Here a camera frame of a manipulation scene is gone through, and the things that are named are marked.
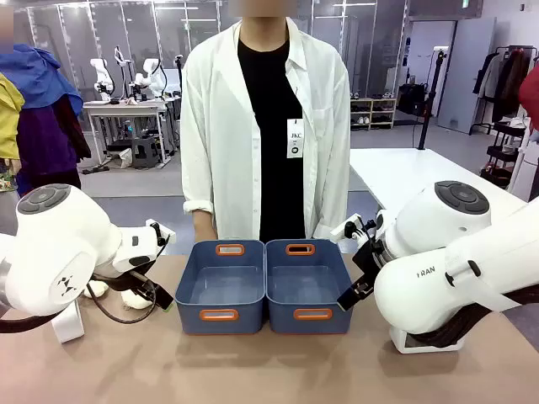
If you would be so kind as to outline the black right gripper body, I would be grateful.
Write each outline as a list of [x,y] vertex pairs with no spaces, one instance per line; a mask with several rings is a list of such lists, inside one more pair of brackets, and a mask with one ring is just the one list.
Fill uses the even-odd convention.
[[366,280],[375,280],[386,261],[383,257],[385,248],[381,241],[358,240],[358,250],[352,257],[353,263],[363,273]]

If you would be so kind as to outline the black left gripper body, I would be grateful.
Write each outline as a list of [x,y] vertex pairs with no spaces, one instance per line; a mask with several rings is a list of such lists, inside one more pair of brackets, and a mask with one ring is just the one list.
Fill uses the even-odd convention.
[[105,282],[111,289],[115,291],[130,290],[135,294],[141,294],[142,288],[137,289],[137,279],[131,277],[129,272],[121,274],[118,278],[110,278],[103,275],[95,274],[94,280]]

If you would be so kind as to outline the white plush toy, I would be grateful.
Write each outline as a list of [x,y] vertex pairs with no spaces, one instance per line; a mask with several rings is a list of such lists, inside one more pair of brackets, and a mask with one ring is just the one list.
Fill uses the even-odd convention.
[[[109,286],[102,281],[90,280],[89,285],[97,298],[101,298],[109,290]],[[124,306],[131,309],[143,310],[152,304],[150,300],[146,300],[130,290],[121,291],[120,297]]]

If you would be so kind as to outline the large white table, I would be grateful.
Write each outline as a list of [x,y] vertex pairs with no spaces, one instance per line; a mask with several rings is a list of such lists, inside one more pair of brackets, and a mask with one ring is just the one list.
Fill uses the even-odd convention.
[[483,193],[490,203],[493,221],[526,205],[520,198],[430,149],[353,149],[350,166],[378,205],[391,211],[401,210],[426,186],[445,180],[467,183]]

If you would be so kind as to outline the grey step stool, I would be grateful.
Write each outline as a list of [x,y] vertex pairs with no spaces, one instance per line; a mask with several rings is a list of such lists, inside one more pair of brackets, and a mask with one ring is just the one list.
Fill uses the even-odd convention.
[[133,139],[131,150],[133,168],[153,168],[160,163],[159,151],[152,137]]

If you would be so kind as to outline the white name tag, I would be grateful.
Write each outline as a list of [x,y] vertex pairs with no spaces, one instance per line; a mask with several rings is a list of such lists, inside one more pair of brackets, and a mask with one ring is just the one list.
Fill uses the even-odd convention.
[[304,150],[304,121],[303,119],[287,120],[287,149],[286,157],[288,159],[302,158]]

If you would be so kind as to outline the wooden shoe shelf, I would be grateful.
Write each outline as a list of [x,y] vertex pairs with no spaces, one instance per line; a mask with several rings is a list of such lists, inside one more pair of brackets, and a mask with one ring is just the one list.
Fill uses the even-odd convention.
[[350,129],[391,129],[397,109],[395,98],[352,98],[350,100]]

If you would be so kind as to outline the purple garment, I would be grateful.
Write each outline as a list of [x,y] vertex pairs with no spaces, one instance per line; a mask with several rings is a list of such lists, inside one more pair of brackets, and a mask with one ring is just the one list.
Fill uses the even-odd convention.
[[17,143],[19,196],[51,183],[81,187],[77,164],[90,158],[91,151],[68,96],[46,107],[22,109]]

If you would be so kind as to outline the person in white shirt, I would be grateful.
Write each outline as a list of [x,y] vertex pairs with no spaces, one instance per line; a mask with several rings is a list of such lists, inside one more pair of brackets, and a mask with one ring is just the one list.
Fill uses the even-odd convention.
[[[255,239],[263,213],[262,134],[243,77],[241,23],[197,45],[184,65],[180,142],[184,210],[206,213],[221,239]],[[345,218],[350,171],[350,83],[337,50],[288,20],[285,82],[302,108],[285,121],[301,134],[298,175],[307,237]]]

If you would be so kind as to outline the black tripod pole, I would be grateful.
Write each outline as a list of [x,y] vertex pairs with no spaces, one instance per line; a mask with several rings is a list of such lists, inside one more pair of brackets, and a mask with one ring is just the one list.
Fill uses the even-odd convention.
[[432,108],[435,101],[436,88],[437,88],[437,84],[438,84],[438,80],[440,76],[441,67],[444,62],[444,59],[446,58],[448,49],[449,49],[448,46],[435,46],[433,49],[433,52],[436,55],[435,71],[434,71],[433,81],[430,85],[430,91],[428,93],[426,109],[424,112],[424,122],[422,125],[422,130],[421,130],[421,134],[419,138],[419,145],[418,145],[419,150],[425,149],[424,147],[425,140],[426,140],[427,132],[429,129],[430,118],[432,116]]

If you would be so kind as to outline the black bag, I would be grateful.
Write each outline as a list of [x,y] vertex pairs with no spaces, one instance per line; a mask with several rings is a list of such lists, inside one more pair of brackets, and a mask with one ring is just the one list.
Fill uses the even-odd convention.
[[398,89],[397,110],[415,116],[426,116],[428,84],[405,83]]

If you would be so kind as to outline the white workbench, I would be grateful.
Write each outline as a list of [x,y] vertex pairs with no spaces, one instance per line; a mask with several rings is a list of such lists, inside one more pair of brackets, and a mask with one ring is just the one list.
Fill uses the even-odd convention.
[[104,154],[106,151],[98,144],[97,131],[94,126],[93,119],[101,117],[155,117],[157,120],[158,139],[161,142],[160,152],[162,161],[157,165],[161,169],[170,161],[171,157],[167,156],[164,148],[163,128],[160,115],[167,112],[166,107],[175,101],[175,98],[153,99],[141,101],[137,104],[129,104],[127,102],[119,102],[118,104],[106,103],[105,101],[89,101],[83,104],[83,110],[88,115],[88,120],[91,127],[93,143],[96,149],[96,156],[99,164],[104,162]]

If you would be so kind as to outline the black trolley cart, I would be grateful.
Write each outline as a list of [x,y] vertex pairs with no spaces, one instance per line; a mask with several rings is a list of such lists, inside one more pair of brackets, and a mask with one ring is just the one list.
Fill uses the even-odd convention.
[[487,148],[488,161],[480,171],[480,177],[502,189],[507,189],[522,146],[526,125],[517,120],[498,122],[493,125],[494,143]]

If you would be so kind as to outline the yellow garment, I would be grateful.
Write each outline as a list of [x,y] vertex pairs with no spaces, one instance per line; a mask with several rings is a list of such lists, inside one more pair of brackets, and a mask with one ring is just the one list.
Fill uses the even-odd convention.
[[24,97],[0,72],[0,158],[19,160],[17,145],[19,114]]

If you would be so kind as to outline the blue garment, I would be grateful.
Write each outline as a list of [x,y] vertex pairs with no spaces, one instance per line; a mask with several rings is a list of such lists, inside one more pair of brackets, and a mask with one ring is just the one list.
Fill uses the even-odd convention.
[[83,110],[83,98],[47,50],[15,44],[11,52],[0,53],[0,72],[22,94],[24,109],[44,108],[66,95],[76,116]]

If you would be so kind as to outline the clothes rack with coats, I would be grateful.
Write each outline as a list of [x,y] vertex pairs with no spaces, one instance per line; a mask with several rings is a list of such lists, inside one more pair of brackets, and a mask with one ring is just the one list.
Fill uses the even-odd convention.
[[470,136],[479,128],[489,134],[495,124],[517,116],[520,86],[538,62],[539,49],[533,45],[498,46],[487,54],[472,90],[483,111],[480,120],[471,125]]

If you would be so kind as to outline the red garment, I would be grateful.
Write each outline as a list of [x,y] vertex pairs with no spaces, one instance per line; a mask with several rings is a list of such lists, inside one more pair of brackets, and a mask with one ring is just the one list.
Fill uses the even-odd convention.
[[520,85],[519,101],[531,119],[532,130],[539,131],[539,63]]

